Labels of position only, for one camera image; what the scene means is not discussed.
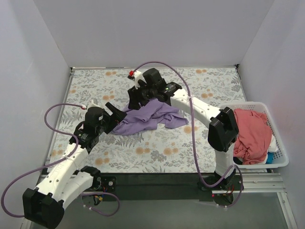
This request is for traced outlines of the purple t shirt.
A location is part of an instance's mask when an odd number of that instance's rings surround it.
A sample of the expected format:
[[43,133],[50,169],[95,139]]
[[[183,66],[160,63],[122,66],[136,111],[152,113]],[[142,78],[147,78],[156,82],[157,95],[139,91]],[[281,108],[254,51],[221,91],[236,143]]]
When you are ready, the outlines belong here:
[[158,124],[174,129],[189,123],[186,118],[179,115],[178,108],[157,99],[151,100],[139,110],[126,107],[123,111],[127,116],[112,130],[114,135],[128,136],[142,131],[156,130]]

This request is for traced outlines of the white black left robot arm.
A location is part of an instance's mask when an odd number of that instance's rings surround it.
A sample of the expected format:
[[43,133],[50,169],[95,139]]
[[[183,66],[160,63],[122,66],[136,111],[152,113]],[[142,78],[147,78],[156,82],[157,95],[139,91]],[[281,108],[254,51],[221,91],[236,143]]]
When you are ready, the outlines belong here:
[[113,180],[103,178],[95,167],[79,167],[98,144],[100,135],[110,133],[127,115],[111,103],[106,103],[106,107],[110,114],[94,101],[82,106],[86,110],[84,121],[75,127],[59,163],[35,188],[26,189],[22,195],[26,219],[54,229],[65,209],[84,191],[91,192],[98,201],[111,193]]

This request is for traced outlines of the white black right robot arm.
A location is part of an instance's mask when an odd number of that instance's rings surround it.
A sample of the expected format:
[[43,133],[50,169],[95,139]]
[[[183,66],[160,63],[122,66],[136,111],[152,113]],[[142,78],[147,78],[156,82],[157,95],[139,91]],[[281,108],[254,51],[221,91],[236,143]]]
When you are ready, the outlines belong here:
[[129,109],[139,110],[150,100],[157,99],[190,114],[191,124],[199,120],[208,128],[208,143],[215,150],[216,167],[209,183],[202,176],[200,182],[205,188],[228,189],[235,175],[233,152],[239,133],[233,110],[214,107],[191,96],[189,88],[183,89],[175,82],[167,83],[155,68],[144,73],[130,71],[128,78],[134,81],[134,86],[128,90]]

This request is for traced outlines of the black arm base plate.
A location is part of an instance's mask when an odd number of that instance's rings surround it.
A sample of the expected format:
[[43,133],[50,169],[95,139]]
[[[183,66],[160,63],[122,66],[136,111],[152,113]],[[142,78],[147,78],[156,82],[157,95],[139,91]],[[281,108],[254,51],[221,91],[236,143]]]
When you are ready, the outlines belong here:
[[93,176],[86,191],[106,191],[120,200],[199,200],[225,199],[232,203],[233,194],[243,190],[241,176],[213,188],[204,187],[196,173],[109,173]]

